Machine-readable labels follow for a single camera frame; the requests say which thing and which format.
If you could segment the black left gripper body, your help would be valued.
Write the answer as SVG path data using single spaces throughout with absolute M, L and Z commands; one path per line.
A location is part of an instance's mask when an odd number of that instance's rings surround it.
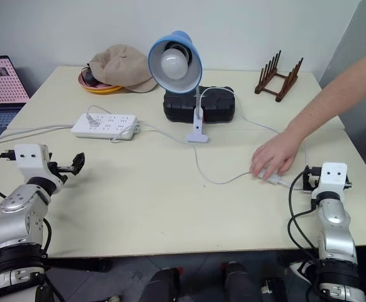
M 73 174 L 73 166 L 59 166 L 57 162 L 52 161 L 52 153 L 49 153 L 49 162 L 47 164 L 49 171 L 56 177 L 58 177 L 62 184 L 65 184 L 68 177 L 66 173 Z

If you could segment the person's bare hand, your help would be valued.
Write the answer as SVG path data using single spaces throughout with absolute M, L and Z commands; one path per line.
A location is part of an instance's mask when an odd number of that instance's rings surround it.
M 300 133 L 284 130 L 254 152 L 250 172 L 258 176 L 264 171 L 262 179 L 267 180 L 273 174 L 287 171 L 304 139 Z

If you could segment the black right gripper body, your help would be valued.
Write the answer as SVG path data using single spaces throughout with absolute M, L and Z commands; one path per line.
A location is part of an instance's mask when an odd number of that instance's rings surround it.
M 302 176 L 302 190 L 304 192 L 312 192 L 318 187 L 319 177 L 312 174 L 304 174 Z

